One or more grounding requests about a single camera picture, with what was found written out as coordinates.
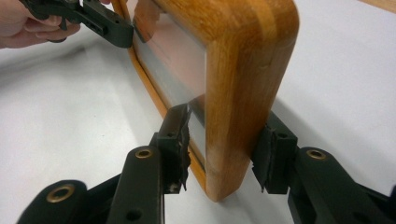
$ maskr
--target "hand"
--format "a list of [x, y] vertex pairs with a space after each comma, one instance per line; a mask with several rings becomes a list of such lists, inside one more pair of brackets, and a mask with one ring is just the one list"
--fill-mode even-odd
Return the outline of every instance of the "hand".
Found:
[[[101, 0], [109, 4], [110, 0]], [[48, 40], [61, 40], [75, 34], [79, 24], [67, 23], [67, 31], [59, 28], [62, 18], [49, 16], [40, 21], [18, 0], [0, 0], [0, 49], [24, 48]]]

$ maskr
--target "white table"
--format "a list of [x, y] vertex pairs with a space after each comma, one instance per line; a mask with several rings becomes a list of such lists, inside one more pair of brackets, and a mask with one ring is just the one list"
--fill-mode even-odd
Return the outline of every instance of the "white table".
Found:
[[[363, 185], [396, 184], [396, 15], [345, 0], [296, 0], [301, 28], [274, 104], [299, 146], [331, 152]], [[62, 44], [0, 50], [0, 223], [61, 179], [118, 174], [162, 123], [126, 50], [87, 29]], [[165, 196], [167, 223], [292, 223], [286, 196], [249, 170], [222, 203], [190, 175]]]

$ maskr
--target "clamp jaw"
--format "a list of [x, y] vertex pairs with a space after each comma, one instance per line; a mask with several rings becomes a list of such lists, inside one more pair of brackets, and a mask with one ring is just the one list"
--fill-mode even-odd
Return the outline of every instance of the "clamp jaw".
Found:
[[252, 155], [253, 173], [269, 194], [289, 193], [294, 223], [396, 223], [390, 196], [356, 183], [329, 152], [297, 147], [297, 137], [271, 113]]
[[134, 27], [117, 13], [104, 7], [98, 0], [20, 0], [38, 20], [50, 15], [62, 17], [60, 25], [67, 30], [66, 20], [84, 23], [108, 42], [120, 48], [132, 46]]
[[49, 185], [18, 223], [162, 224], [163, 195], [186, 188], [190, 112], [187, 105], [170, 108], [149, 145], [128, 153], [120, 175], [89, 190], [78, 180]]

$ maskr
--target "finger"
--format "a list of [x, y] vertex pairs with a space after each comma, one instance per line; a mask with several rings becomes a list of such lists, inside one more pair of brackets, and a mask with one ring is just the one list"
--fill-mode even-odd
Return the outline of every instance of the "finger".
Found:
[[14, 36], [0, 37], [0, 42], [5, 48], [20, 49], [31, 45], [42, 44], [47, 42], [47, 40], [37, 38], [35, 33], [22, 30]]
[[59, 26], [45, 25], [39, 21], [28, 19], [23, 27], [27, 32], [50, 32], [59, 30]]
[[71, 24], [67, 27], [66, 31], [59, 29], [52, 32], [37, 32], [35, 33], [35, 36], [37, 38], [46, 39], [46, 40], [60, 40], [75, 34], [79, 30], [79, 28], [80, 28], [79, 24]]
[[100, 2], [106, 5], [110, 4], [110, 0], [100, 0]]
[[62, 22], [62, 17], [60, 16], [49, 16], [48, 19], [46, 20], [38, 20], [35, 19], [36, 21], [39, 21], [40, 23], [44, 24], [44, 25], [48, 25], [48, 26], [59, 26]]

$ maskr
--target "orange wood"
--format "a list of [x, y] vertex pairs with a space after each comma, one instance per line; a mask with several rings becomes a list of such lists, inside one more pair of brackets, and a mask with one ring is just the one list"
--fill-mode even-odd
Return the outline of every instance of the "orange wood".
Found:
[[[299, 26], [297, 10], [291, 0], [155, 0], [152, 3], [155, 4], [151, 6], [169, 13], [206, 48], [206, 155], [205, 161], [201, 161], [205, 164], [205, 175], [198, 175], [205, 179], [207, 196], [217, 202], [239, 188], [247, 171], [251, 151], [268, 118], [295, 44]], [[134, 10], [122, 8], [124, 14]], [[148, 38], [155, 35], [153, 24], [158, 13], [149, 15], [153, 20], [146, 25]], [[138, 70], [142, 70], [141, 65], [145, 68], [139, 53], [134, 55], [132, 49], [130, 52], [134, 64], [139, 65]], [[158, 90], [161, 83], [153, 84], [148, 69], [143, 70], [139, 74], [163, 113], [167, 99]]]
[[386, 11], [396, 13], [396, 0], [360, 0], [375, 7], [385, 9]]

